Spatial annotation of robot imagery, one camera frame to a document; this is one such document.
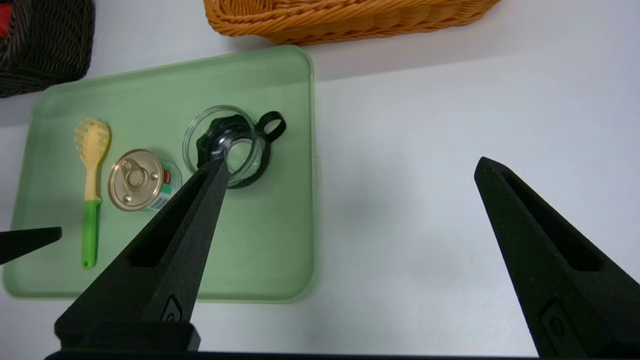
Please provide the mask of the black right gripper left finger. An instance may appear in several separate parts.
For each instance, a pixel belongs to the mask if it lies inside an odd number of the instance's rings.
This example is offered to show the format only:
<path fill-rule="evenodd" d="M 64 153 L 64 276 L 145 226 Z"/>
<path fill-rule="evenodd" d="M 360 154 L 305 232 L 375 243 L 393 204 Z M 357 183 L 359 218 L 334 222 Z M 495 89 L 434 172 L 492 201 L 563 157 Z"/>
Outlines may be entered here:
<path fill-rule="evenodd" d="M 54 324 L 70 353 L 184 353 L 229 171 L 203 165 Z"/>

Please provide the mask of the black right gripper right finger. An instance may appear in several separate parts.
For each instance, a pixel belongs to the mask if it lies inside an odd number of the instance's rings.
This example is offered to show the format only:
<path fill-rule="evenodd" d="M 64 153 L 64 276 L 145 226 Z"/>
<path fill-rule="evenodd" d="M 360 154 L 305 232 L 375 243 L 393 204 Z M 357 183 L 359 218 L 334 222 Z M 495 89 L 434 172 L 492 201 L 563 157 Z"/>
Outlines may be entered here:
<path fill-rule="evenodd" d="M 507 166 L 474 180 L 540 358 L 638 358 L 639 283 Z"/>

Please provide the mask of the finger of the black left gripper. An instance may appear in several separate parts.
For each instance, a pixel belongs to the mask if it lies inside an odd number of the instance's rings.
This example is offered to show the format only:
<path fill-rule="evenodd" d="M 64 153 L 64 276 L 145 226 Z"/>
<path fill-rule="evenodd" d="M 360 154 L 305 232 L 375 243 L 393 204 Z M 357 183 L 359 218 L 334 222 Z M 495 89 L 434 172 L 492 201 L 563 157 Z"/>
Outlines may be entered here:
<path fill-rule="evenodd" d="M 30 228 L 0 233 L 0 264 L 53 244 L 62 238 L 61 227 Z"/>

